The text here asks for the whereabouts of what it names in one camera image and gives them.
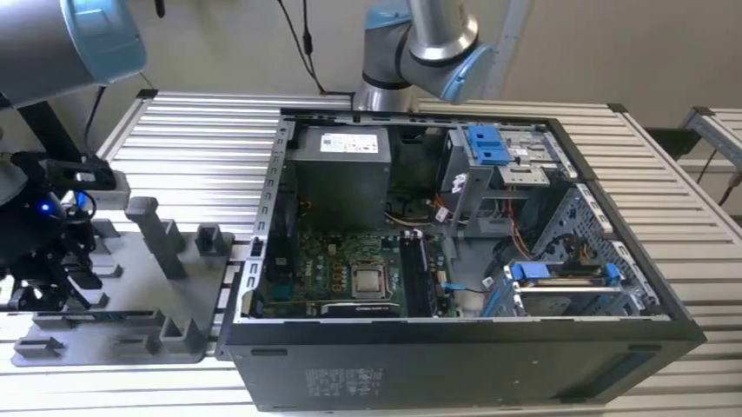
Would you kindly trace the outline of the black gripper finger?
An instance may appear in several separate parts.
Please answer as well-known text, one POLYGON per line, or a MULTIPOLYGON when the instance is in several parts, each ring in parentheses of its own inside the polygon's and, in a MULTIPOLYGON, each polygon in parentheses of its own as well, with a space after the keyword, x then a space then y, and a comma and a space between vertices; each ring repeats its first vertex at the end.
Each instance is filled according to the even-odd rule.
POLYGON ((57 248, 66 279, 76 285, 76 289, 69 288, 68 292, 78 304, 89 304, 81 290, 101 289, 101 280, 93 272, 90 259, 90 253, 96 249, 93 226, 65 225, 57 236, 57 248))
POLYGON ((10 266, 14 279, 10 308, 17 311, 60 311, 65 290, 60 284, 62 268, 46 257, 25 255, 10 266))

